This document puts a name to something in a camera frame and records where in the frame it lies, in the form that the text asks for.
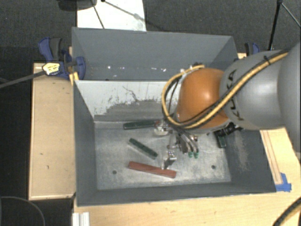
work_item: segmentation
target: black cable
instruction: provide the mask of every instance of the black cable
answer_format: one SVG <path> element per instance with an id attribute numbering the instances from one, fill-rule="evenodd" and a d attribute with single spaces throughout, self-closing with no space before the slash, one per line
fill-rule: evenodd
<path id="1" fill-rule="evenodd" d="M 174 86 L 173 92 L 171 93 L 170 100 L 169 100 L 168 113 L 170 113 L 171 101 L 173 99 L 174 92 L 175 92 L 175 89 L 177 88 L 178 84 L 179 84 L 179 80 L 176 80 L 176 84 Z"/>
<path id="2" fill-rule="evenodd" d="M 20 201 L 23 201 L 23 202 L 28 203 L 29 205 L 33 206 L 39 212 L 39 214 L 41 215 L 41 218 L 42 218 L 42 221 L 43 221 L 43 226 L 46 226 L 45 217 L 44 217 L 41 209 L 36 204 L 34 204 L 33 202 L 31 202 L 31 201 L 29 201 L 27 199 L 24 199 L 24 198 L 13 197 L 13 196 L 5 196 L 5 197 L 1 197 L 1 198 L 2 199 L 20 200 Z"/>
<path id="3" fill-rule="evenodd" d="M 291 13 L 291 11 L 284 5 L 284 3 L 281 3 L 281 6 L 288 12 L 288 14 L 292 17 L 292 19 L 296 22 L 296 24 L 301 28 L 300 23 L 296 19 L 296 17 Z"/>
<path id="4" fill-rule="evenodd" d="M 274 39 L 274 34 L 275 34 L 275 30 L 276 30 L 276 25 L 277 25 L 277 20 L 278 20 L 278 15 L 279 15 L 279 10 L 280 10 L 281 3 L 282 3 L 282 0 L 277 0 L 277 7 L 276 7 L 275 16 L 274 16 L 274 22 L 273 22 L 271 37 L 269 39 L 268 50 L 272 50 L 272 44 L 273 44 L 273 39 Z"/>
<path id="5" fill-rule="evenodd" d="M 273 226 L 280 226 L 280 224 L 287 218 L 287 216 L 296 208 L 298 205 L 301 204 L 301 197 L 294 201 L 274 222 Z"/>
<path id="6" fill-rule="evenodd" d="M 17 84 L 17 83 L 20 83 L 20 82 L 23 82 L 23 81 L 31 80 L 33 78 L 36 78 L 36 77 L 39 77 L 39 76 L 42 76 L 42 75 L 45 75 L 44 71 L 41 71 L 41 72 L 38 72 L 38 73 L 34 73 L 34 74 L 31 74 L 31 75 L 27 75 L 27 76 L 22 77 L 20 79 L 16 79 L 14 81 L 9 81 L 9 82 L 6 82 L 4 84 L 1 84 L 0 85 L 0 89 L 4 88 L 6 86 L 9 86 L 9 85 L 14 85 L 14 84 Z"/>
<path id="7" fill-rule="evenodd" d="M 101 20 L 100 17 L 99 17 L 99 14 L 98 14 L 98 12 L 97 12 L 97 10 L 96 10 L 96 7 L 95 7 L 94 3 L 92 2 L 92 0 L 90 0 L 90 1 L 91 1 L 91 4 L 92 4 L 93 8 L 94 8 L 94 11 L 95 11 L 95 13 L 96 13 L 96 15 L 97 15 L 97 17 L 98 17 L 98 20 L 99 20 L 99 22 L 100 22 L 102 28 L 104 29 L 104 25 L 103 25 L 103 23 L 102 23 L 102 20 Z"/>

